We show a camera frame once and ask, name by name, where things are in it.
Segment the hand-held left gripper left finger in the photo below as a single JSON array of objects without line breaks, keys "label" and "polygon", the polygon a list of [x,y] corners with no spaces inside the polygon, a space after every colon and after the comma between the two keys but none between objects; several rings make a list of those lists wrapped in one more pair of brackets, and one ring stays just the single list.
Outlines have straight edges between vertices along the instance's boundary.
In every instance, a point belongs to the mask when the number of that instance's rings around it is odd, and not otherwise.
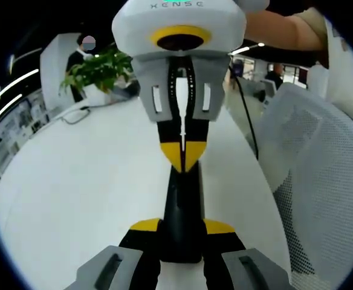
[{"label": "hand-held left gripper left finger", "polygon": [[76,272],[67,289],[155,289],[161,271],[161,219],[133,224],[117,246],[107,246]]}]

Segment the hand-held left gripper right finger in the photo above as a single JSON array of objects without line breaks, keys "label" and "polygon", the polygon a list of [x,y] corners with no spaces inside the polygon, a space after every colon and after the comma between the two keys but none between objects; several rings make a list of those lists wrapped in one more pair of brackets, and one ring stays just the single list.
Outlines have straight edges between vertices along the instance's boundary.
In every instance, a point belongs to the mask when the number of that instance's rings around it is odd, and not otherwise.
[{"label": "hand-held left gripper right finger", "polygon": [[204,225],[208,289],[294,289],[288,273],[257,249],[246,249],[232,226],[210,219],[204,219]]}]

